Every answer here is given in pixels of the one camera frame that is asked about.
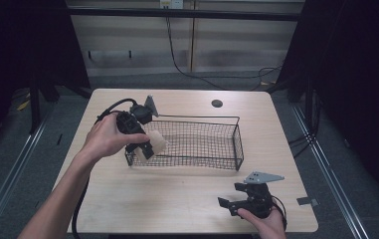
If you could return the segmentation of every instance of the wire basket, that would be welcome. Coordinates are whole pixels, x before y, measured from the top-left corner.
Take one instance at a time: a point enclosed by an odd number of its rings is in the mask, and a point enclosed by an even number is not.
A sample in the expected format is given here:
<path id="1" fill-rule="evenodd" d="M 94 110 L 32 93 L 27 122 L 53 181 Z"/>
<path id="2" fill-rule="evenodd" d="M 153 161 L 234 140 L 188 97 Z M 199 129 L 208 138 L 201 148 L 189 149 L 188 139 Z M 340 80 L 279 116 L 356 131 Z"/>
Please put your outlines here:
<path id="1" fill-rule="evenodd" d="M 205 166 L 239 170 L 244 160 L 239 119 L 160 116 L 142 127 L 145 132 L 158 130 L 167 141 L 166 149 L 145 163 L 134 152 L 126 152 L 127 163 L 129 166 Z M 233 123 L 210 122 L 217 120 Z"/>

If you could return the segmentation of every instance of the table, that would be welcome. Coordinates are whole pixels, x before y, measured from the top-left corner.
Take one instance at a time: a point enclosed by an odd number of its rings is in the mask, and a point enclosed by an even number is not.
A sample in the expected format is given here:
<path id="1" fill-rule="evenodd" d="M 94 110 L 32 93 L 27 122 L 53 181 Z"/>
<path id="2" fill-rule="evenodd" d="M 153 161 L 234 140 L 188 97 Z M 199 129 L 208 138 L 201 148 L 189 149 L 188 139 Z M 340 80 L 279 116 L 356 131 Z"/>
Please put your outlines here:
<path id="1" fill-rule="evenodd" d="M 287 210 L 287 232 L 313 232 L 317 222 L 290 153 L 279 117 L 267 93 L 182 90 L 95 90 L 59 173 L 60 180 L 84 145 L 96 116 L 115 102 L 135 99 L 143 105 L 153 95 L 161 115 L 240 117 L 244 162 L 239 171 L 208 167 L 128 166 L 124 149 L 94 168 L 78 219 L 79 232 L 92 233 L 255 233 L 256 229 L 218 204 L 217 197 L 245 200 L 235 182 L 252 171 L 283 175 L 270 182 L 272 195 Z M 212 101 L 223 106 L 215 108 Z M 128 111 L 130 104 L 117 107 Z"/>

